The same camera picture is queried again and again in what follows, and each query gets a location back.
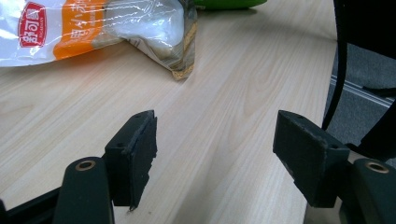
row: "wooden table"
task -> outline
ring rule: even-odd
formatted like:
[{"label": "wooden table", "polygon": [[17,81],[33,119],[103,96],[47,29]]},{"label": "wooden table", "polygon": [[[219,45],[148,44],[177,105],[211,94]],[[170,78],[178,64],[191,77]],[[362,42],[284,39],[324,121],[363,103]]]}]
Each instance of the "wooden table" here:
[{"label": "wooden table", "polygon": [[0,69],[0,198],[62,183],[65,167],[154,109],[158,155],[139,207],[116,223],[302,223],[305,200],[272,152],[279,109],[320,124],[336,35],[332,1],[269,0],[199,12],[191,76],[121,43]]}]

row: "transparent plastic packaging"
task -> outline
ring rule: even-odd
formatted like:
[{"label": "transparent plastic packaging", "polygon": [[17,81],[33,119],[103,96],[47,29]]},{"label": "transparent plastic packaging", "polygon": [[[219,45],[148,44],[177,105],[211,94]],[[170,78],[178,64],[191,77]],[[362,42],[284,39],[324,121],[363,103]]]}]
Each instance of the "transparent plastic packaging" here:
[{"label": "transparent plastic packaging", "polygon": [[127,40],[186,77],[194,64],[192,0],[0,0],[0,66],[69,58]]}]

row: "snack bag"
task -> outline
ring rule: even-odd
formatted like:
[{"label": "snack bag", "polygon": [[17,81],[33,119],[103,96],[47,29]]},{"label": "snack bag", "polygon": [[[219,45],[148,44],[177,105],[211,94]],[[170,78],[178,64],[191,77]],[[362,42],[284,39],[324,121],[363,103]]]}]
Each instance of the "snack bag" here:
[{"label": "snack bag", "polygon": [[194,64],[191,0],[0,0],[0,66],[48,63],[128,40],[176,79]]}]

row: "plastic bag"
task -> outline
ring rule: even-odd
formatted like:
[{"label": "plastic bag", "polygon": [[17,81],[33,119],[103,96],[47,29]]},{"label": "plastic bag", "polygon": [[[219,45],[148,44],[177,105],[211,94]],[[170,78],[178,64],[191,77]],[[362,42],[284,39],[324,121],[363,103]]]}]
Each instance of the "plastic bag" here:
[{"label": "plastic bag", "polygon": [[0,0],[0,66],[48,63],[128,40],[176,79],[194,64],[184,0]]}]

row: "black chair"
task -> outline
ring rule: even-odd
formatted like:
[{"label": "black chair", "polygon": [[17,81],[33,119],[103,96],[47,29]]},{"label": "black chair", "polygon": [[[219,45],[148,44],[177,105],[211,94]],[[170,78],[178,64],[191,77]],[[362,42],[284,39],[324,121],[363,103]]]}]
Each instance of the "black chair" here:
[{"label": "black chair", "polygon": [[[335,89],[322,123],[327,130],[335,113],[347,74],[347,44],[396,59],[396,4],[392,0],[334,0],[338,43]],[[396,95],[396,88],[367,90],[382,96]]]}]

